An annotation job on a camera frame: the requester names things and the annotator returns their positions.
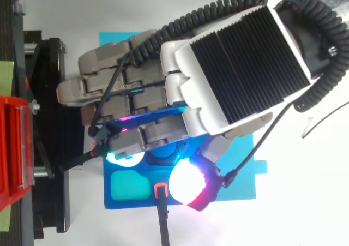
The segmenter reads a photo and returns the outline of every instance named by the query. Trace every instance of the black metal frame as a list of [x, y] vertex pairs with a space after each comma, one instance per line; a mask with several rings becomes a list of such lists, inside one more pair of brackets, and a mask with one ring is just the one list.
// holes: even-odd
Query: black metal frame
[[63, 43], [57, 38], [41, 40], [41, 31], [26, 31], [25, 42], [36, 43], [33, 55], [26, 56], [29, 98], [40, 104], [33, 116], [34, 164], [45, 166], [48, 177], [35, 178], [33, 192], [34, 237], [43, 238], [43, 228], [57, 233], [70, 227], [69, 172], [60, 166], [83, 152], [80, 109], [62, 107], [56, 88], [64, 74]]

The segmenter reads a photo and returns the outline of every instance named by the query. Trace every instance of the metal rod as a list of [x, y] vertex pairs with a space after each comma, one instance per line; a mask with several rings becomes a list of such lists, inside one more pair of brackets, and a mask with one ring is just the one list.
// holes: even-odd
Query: metal rod
[[35, 178], [42, 178], [42, 177], [48, 177], [49, 174], [46, 171], [46, 168], [44, 166], [36, 166], [34, 168], [34, 177]]
[[37, 47], [36, 43], [25, 43], [24, 44], [24, 54], [25, 55], [33, 55], [36, 47]]

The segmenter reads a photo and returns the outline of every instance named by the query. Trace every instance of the black connector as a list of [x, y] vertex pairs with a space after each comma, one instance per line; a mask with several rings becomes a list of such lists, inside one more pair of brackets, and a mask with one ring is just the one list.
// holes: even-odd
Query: black connector
[[233, 183], [233, 181], [235, 180], [235, 177], [237, 175], [238, 175], [238, 171], [237, 170], [230, 171], [226, 176], [224, 176], [222, 186], [224, 188], [228, 188], [230, 186], [230, 184]]

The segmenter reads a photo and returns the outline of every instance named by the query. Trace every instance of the red plastic container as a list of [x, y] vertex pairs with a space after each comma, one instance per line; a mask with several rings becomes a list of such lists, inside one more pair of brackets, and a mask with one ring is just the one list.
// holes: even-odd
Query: red plastic container
[[29, 103], [0, 96], [0, 211], [34, 184], [32, 132]]

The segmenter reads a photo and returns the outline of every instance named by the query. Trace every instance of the pink led light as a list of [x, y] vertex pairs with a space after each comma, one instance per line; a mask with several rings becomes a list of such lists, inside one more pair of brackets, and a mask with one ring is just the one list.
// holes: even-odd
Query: pink led light
[[119, 121], [127, 121], [130, 117], [122, 117], [122, 118], [119, 118]]

